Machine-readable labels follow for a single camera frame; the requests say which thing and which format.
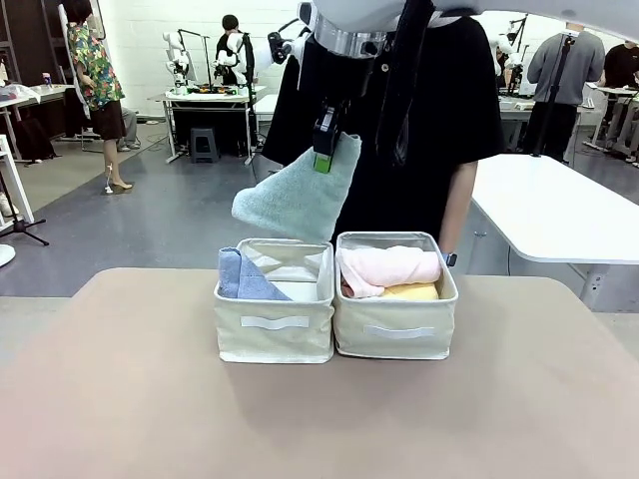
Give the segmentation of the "grey green cone towel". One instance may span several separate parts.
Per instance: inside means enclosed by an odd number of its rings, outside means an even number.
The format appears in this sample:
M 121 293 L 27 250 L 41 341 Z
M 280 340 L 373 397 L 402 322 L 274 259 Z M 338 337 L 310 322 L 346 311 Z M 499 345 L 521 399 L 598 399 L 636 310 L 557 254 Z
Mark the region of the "grey green cone towel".
M 232 216 L 287 239 L 328 241 L 345 203 L 360 156 L 361 138 L 342 133 L 329 171 L 316 169 L 309 148 L 256 186 L 239 191 Z

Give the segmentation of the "person's left forearm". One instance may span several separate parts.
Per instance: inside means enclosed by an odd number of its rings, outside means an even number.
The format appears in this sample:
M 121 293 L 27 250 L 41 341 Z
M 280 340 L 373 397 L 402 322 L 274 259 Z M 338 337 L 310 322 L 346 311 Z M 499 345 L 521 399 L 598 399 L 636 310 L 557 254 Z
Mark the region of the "person's left forearm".
M 460 165 L 453 174 L 438 245 L 442 252 L 452 254 L 463 233 L 475 185 L 478 162 Z

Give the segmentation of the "person in black polo shirt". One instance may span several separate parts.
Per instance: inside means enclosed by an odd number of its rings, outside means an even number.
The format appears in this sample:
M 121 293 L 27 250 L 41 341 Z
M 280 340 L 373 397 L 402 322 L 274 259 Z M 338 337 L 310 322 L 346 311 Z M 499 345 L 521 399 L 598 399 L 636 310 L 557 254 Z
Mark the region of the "person in black polo shirt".
M 344 232 L 424 232 L 438 243 L 450 182 L 463 164 L 502 147 L 490 45 L 469 16 L 433 15 L 424 35 L 407 127 L 405 161 L 394 164 L 375 147 L 391 66 L 394 35 L 374 61 L 365 94 L 350 102 L 342 132 L 361 138 L 360 156 L 330 240 Z M 313 147 L 317 93 L 298 91 L 299 67 L 289 62 L 265 154 L 283 168 Z

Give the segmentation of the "person in black t-shirt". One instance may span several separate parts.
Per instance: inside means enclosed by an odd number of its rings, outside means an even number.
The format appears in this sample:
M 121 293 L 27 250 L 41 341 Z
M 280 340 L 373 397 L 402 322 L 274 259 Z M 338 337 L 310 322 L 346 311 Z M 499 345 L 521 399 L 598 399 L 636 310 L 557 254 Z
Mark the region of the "person in black t-shirt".
M 625 40 L 605 56 L 603 86 L 632 91 L 632 95 L 608 95 L 604 116 L 605 148 L 625 162 L 633 164 L 639 150 L 639 45 Z

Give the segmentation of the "black floor tripod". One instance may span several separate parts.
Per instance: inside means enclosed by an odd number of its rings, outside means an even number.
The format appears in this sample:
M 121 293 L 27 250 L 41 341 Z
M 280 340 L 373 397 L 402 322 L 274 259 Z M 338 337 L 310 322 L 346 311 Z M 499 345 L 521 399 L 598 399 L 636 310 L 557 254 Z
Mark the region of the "black floor tripod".
M 42 244 L 43 246 L 49 246 L 50 243 L 44 239 L 41 239 L 39 237 L 37 237 L 36 235 L 32 234 L 29 232 L 29 229 L 36 227 L 38 225 L 42 225 L 46 222 L 45 219 L 42 219 L 40 221 L 36 221 L 36 222 L 28 222 L 24 219 L 19 219 L 18 218 L 18 213 L 16 208 L 14 207 L 13 203 L 12 203 L 12 199 L 11 196 L 8 192 L 3 174 L 0 172 L 0 190 L 2 191 L 2 193 L 5 195 L 6 199 L 7 199 L 7 205 L 9 207 L 9 211 L 11 212 L 10 218 L 12 220 L 11 226 L 6 230 L 3 231 L 2 233 L 0 233 L 0 239 L 3 239 L 5 237 L 8 237 L 10 235 L 17 235 L 17 234 L 22 234 L 25 235 L 35 241 L 38 241 L 40 244 Z

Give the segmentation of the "yellow towel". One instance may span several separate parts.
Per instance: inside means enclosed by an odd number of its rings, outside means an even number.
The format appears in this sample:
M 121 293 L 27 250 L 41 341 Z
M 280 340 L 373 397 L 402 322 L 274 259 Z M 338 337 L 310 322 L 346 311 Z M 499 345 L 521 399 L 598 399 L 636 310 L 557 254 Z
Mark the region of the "yellow towel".
M 383 298 L 406 301 L 434 301 L 439 300 L 439 294 L 434 283 L 399 284 L 387 287 L 381 295 Z

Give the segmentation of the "person in floral shirt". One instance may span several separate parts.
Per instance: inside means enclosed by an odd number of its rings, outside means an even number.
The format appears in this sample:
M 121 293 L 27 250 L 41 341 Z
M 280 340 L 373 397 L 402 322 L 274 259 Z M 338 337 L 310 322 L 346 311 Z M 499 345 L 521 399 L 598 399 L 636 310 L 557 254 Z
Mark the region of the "person in floral shirt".
M 118 143 L 125 137 L 121 100 L 124 92 L 107 50 L 88 23 L 92 16 L 90 0 L 62 0 L 67 17 L 67 43 L 71 63 L 82 97 L 89 109 L 91 124 L 103 142 L 105 176 L 116 191 L 130 190 L 120 175 Z

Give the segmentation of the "white background robot table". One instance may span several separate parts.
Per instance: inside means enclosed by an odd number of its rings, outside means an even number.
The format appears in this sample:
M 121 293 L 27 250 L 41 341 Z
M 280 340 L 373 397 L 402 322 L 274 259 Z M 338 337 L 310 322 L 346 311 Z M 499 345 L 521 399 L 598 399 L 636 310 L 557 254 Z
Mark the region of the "white background robot table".
M 163 107 L 170 148 L 170 155 L 165 159 L 167 165 L 186 154 L 184 148 L 176 146 L 175 111 L 219 114 L 242 112 L 245 118 L 247 138 L 247 153 L 244 155 L 244 164 L 249 166 L 253 162 L 258 144 L 258 120 L 254 109 L 254 97 L 246 88 L 239 89 L 236 95 L 213 93 L 179 95 L 166 91 L 149 97 L 148 101 L 159 103 Z

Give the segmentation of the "pink towel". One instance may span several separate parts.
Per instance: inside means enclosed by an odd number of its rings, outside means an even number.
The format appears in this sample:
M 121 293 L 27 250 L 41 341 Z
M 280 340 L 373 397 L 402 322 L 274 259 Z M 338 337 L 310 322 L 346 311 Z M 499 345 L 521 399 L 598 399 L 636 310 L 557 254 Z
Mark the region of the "pink towel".
M 442 273 L 437 253 L 418 247 L 340 247 L 335 258 L 342 293 L 352 299 L 382 297 L 387 287 L 399 284 L 436 284 Z

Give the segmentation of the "lavender blue cone towel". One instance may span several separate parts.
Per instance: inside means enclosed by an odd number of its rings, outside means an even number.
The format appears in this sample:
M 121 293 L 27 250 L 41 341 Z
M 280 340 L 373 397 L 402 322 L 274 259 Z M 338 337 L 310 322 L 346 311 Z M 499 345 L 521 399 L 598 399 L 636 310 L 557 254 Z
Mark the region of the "lavender blue cone towel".
M 229 299 L 291 301 L 251 259 L 233 247 L 219 250 L 218 292 Z

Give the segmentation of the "background person in black top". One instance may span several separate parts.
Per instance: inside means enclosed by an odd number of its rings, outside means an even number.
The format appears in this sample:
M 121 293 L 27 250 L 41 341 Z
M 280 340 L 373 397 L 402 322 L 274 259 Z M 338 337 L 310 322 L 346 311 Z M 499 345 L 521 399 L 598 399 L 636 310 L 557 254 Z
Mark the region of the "background person in black top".
M 216 56 L 219 48 L 224 48 L 226 46 L 226 41 L 224 40 L 225 35 L 228 35 L 233 32 L 241 32 L 239 28 L 239 20 L 235 15 L 228 14 L 225 15 L 222 19 L 222 27 L 224 29 L 224 34 L 221 36 L 217 43 L 216 47 Z

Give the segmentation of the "grey plastic stool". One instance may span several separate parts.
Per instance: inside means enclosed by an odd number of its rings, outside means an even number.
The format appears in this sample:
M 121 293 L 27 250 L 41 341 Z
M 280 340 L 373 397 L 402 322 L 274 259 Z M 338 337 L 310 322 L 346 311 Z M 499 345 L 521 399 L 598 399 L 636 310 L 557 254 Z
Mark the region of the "grey plastic stool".
M 213 163 L 220 158 L 215 130 L 212 128 L 192 128 L 190 157 L 194 164 Z

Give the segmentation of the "grey background work table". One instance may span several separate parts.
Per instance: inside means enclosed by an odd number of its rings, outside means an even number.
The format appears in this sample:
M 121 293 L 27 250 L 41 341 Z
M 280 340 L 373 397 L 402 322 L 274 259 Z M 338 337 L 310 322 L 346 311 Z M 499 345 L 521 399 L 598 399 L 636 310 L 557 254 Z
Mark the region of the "grey background work table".
M 506 97 L 499 99 L 506 153 L 515 153 L 520 148 L 533 106 L 534 103 L 528 100 Z

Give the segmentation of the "beige fabric storage box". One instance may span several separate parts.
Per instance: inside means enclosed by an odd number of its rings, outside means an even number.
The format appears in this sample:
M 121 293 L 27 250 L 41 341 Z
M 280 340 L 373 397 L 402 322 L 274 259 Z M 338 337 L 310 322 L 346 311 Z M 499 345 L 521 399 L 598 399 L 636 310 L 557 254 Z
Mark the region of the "beige fabric storage box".
M 333 247 L 295 239 L 243 239 L 235 246 L 291 301 L 229 299 L 214 290 L 220 359 L 325 363 L 333 355 Z
M 335 259 L 333 332 L 339 353 L 379 359 L 444 359 L 454 332 L 458 290 L 432 236 L 422 232 L 344 233 L 340 247 L 418 247 L 435 251 L 442 273 L 435 284 L 439 300 L 406 301 L 382 297 L 352 299 L 342 293 Z

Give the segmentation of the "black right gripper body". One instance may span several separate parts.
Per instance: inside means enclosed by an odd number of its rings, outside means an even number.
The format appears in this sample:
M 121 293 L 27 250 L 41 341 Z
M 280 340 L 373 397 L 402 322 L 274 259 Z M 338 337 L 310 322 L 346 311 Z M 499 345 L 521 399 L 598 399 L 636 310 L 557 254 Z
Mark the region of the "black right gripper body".
M 319 149 L 334 150 L 346 122 L 350 100 L 326 97 L 319 111 Z

